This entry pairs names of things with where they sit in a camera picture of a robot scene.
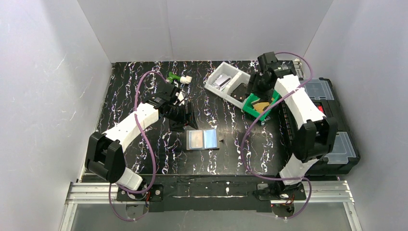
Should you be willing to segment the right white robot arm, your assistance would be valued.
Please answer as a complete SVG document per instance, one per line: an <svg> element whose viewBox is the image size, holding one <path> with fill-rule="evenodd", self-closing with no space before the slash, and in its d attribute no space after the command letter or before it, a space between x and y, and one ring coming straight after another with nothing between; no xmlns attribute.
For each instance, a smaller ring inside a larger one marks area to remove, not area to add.
<svg viewBox="0 0 408 231"><path fill-rule="evenodd" d="M301 82L295 67L282 64L274 52L264 53L257 60L260 70L251 75L248 92L269 104L257 111L256 121L280 103L289 109L296 125L290 145L292 155L276 180L284 186L296 185L319 158L333 150L338 123L319 110L306 93L305 85L312 77Z"/></svg>

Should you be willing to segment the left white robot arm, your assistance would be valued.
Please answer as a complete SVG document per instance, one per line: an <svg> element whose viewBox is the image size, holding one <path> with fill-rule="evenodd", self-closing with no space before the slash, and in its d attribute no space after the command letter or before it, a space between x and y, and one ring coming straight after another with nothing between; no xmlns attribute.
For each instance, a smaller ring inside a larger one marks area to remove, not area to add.
<svg viewBox="0 0 408 231"><path fill-rule="evenodd" d="M124 151L144 130L164 117L170 131L184 132L186 126L197 129L193 104L185 99L181 89L166 83L157 93L149 95L136 105L115 127L105 132L94 132L89 137L85 169L109 183L115 183L130 193L144 193L143 178L127 168Z"/></svg>

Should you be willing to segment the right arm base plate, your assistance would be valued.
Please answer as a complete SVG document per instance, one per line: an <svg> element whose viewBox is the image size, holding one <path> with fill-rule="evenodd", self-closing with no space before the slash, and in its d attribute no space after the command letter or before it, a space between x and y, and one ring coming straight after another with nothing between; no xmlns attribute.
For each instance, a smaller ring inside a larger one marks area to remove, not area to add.
<svg viewBox="0 0 408 231"><path fill-rule="evenodd" d="M307 195L302 183L284 185L281 181L257 184L253 195L260 201L282 200L289 203L295 200L305 200Z"/></svg>

